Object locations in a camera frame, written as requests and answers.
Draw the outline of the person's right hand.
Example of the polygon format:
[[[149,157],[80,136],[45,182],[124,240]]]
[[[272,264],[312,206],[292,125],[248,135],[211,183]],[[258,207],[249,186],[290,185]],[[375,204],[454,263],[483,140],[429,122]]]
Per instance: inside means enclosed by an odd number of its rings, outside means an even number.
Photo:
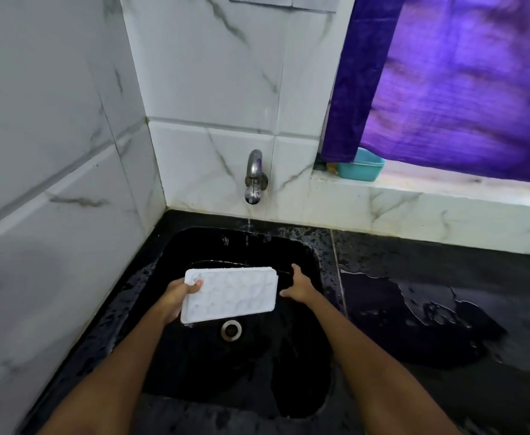
[[[299,290],[299,298],[288,299],[292,299],[310,307],[324,298],[322,293],[314,288],[311,279],[302,273],[301,268],[297,264],[293,263],[291,267],[293,269],[293,283],[290,287],[297,287]]]

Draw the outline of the white ice cube tray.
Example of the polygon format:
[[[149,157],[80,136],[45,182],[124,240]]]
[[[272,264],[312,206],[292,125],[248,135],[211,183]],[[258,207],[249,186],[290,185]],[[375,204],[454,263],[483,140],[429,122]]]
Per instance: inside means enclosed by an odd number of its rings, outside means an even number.
[[[274,310],[278,274],[271,267],[189,269],[184,282],[202,281],[201,289],[185,297],[180,314],[185,325]]]

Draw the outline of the person's left hand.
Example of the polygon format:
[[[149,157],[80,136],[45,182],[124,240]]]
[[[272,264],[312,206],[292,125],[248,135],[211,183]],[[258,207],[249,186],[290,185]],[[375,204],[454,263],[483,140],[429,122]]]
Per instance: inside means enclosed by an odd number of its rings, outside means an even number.
[[[163,312],[165,325],[173,322],[182,311],[183,302],[188,296],[182,295],[181,293],[181,284],[183,281],[184,278],[180,278],[170,282],[166,291],[157,302]]]

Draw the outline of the black sink basin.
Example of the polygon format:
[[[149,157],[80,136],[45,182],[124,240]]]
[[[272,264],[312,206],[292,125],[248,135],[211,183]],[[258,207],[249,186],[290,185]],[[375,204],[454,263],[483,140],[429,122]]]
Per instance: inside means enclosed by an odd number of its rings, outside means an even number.
[[[139,319],[161,289],[188,271],[234,269],[222,289],[200,276],[204,311],[219,318],[166,326],[143,392],[252,411],[265,418],[305,418],[326,402],[331,350],[318,320],[302,303],[280,297],[293,283],[292,264],[322,288],[311,247],[286,238],[196,227],[167,244],[132,310]]]

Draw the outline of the person's right forearm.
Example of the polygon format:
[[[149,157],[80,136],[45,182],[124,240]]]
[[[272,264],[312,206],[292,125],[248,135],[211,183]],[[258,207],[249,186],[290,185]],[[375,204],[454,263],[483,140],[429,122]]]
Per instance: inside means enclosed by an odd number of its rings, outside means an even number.
[[[368,435],[462,435],[418,380],[315,292],[305,298],[331,344]]]

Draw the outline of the metal sink drain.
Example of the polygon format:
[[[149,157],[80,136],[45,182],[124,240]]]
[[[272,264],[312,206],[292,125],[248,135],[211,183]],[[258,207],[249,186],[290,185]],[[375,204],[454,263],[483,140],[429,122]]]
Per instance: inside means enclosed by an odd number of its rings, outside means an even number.
[[[235,342],[242,335],[242,326],[237,320],[228,320],[223,323],[220,334],[225,342]]]

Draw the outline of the purple curtain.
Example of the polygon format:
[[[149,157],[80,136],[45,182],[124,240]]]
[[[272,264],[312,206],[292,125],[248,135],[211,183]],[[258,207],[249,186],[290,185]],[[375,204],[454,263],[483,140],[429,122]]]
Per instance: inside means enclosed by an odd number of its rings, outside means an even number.
[[[530,182],[530,0],[355,0],[321,157]]]

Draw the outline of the teal plastic tub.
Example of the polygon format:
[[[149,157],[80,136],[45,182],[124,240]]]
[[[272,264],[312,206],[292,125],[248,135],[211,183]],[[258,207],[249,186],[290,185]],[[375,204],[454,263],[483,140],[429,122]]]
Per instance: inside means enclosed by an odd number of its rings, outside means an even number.
[[[336,164],[336,172],[339,177],[344,179],[374,182],[384,166],[385,159],[359,147],[352,162]]]

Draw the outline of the person's left forearm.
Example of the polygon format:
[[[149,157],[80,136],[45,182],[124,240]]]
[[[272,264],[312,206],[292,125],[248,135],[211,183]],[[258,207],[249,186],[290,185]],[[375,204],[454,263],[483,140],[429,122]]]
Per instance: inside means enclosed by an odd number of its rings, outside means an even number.
[[[180,306],[155,304],[54,410],[37,435],[128,435],[145,375]]]

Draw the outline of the metal wall tap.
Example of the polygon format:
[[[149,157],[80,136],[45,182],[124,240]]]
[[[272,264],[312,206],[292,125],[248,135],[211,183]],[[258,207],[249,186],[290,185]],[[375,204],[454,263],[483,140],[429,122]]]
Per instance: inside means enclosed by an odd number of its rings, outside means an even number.
[[[256,205],[261,201],[262,193],[269,185],[269,178],[263,172],[262,157],[261,150],[255,149],[251,151],[247,160],[244,198],[250,205]]]

